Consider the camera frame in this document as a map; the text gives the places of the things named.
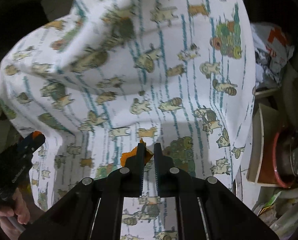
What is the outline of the person's left hand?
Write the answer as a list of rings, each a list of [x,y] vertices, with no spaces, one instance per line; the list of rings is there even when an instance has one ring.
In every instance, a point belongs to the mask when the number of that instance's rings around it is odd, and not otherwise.
[[[9,217],[17,216],[19,224],[28,224],[30,220],[30,213],[22,193],[16,188],[12,199],[14,200],[14,208],[2,206],[0,208],[0,227],[7,235],[8,239],[17,240],[20,236],[20,231],[9,221]]]

